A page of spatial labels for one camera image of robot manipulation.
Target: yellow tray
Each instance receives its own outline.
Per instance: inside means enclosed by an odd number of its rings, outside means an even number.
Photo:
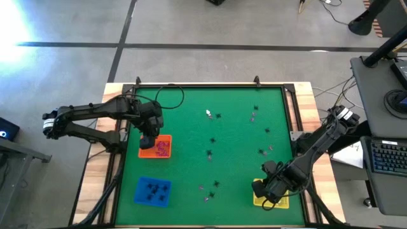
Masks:
[[[257,198],[256,195],[253,192],[253,204],[255,206],[260,206],[263,204],[263,202],[266,200],[266,197],[261,197],[261,198]],[[280,209],[288,209],[289,208],[289,197],[283,197],[281,198],[281,200],[275,204],[274,208],[280,208]],[[270,201],[267,201],[265,203],[265,207],[273,207],[273,204],[270,203]]]

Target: gray floor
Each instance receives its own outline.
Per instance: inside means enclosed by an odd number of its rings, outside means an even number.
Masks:
[[[15,27],[5,27],[6,36],[43,42],[117,43],[130,5],[130,0],[5,2],[10,11],[19,12],[12,17]],[[298,0],[226,0],[220,7],[204,0],[138,0],[126,42],[377,47],[385,41],[373,32],[365,37],[350,33],[317,1],[301,15],[297,10]],[[348,22],[363,10],[362,0],[343,0],[343,6],[332,12]],[[41,115],[62,105],[99,102],[115,51],[3,50],[0,116],[21,126],[19,143],[53,155],[50,164],[32,164],[25,178],[29,185],[19,191],[7,225],[49,228],[69,221],[89,144],[73,137],[45,139]],[[311,81],[313,87],[327,89],[351,76],[349,60],[360,55],[368,53],[124,49],[114,81],[134,82],[136,76],[145,82],[251,81],[258,75],[263,81]],[[340,93],[340,88],[333,92]],[[347,95],[361,105],[356,87]],[[321,109],[335,100],[331,94],[316,98]],[[353,110],[365,119],[363,110]],[[364,208],[360,199],[366,197],[366,189],[360,183],[341,181],[338,190],[346,219],[353,225],[406,222]]]

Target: green table surface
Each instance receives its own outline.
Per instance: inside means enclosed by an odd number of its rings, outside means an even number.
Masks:
[[[156,91],[141,88],[137,93],[154,99]],[[172,136],[170,158],[139,158],[141,134],[137,129],[130,131],[116,224],[304,225],[298,195],[289,197],[289,209],[264,211],[253,205],[251,182],[265,177],[261,164],[293,157],[281,89],[184,88],[184,92],[182,106],[163,110],[161,134]],[[162,90],[158,98],[168,107],[180,100],[181,92],[175,88]],[[213,119],[208,118],[207,109]],[[250,121],[252,112],[256,113],[254,121]],[[268,155],[259,154],[259,149]],[[207,159],[207,150],[212,150],[212,161]],[[168,207],[134,203],[141,176],[172,182]],[[218,188],[214,181],[220,182]],[[209,192],[215,197],[205,202]]]

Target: blue square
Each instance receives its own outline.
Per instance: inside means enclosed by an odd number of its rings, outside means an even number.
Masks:
[[[136,204],[167,207],[171,192],[171,181],[140,177],[135,188]]]

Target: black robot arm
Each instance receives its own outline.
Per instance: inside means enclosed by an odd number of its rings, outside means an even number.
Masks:
[[[73,123],[73,121],[109,117],[114,120],[128,120],[143,134],[140,148],[151,148],[155,138],[163,127],[163,116],[157,101],[141,103],[140,100],[126,95],[116,96],[102,104],[84,106],[62,106],[51,113],[43,115],[43,133],[47,138],[58,139],[68,135],[85,139],[89,142],[100,142],[107,151],[120,148],[118,131],[102,132]]]
[[[285,197],[284,194],[287,190],[294,192],[288,196],[308,190],[322,213],[324,211],[327,213],[324,215],[328,221],[340,223],[310,186],[312,166],[340,136],[351,133],[359,124],[358,120],[359,116],[344,106],[335,106],[329,109],[326,123],[311,134],[302,134],[294,142],[294,153],[298,156],[286,164],[269,161],[261,166],[261,169],[266,173],[266,178],[252,183],[255,195],[266,197],[265,202],[268,200],[276,204],[282,197]]]

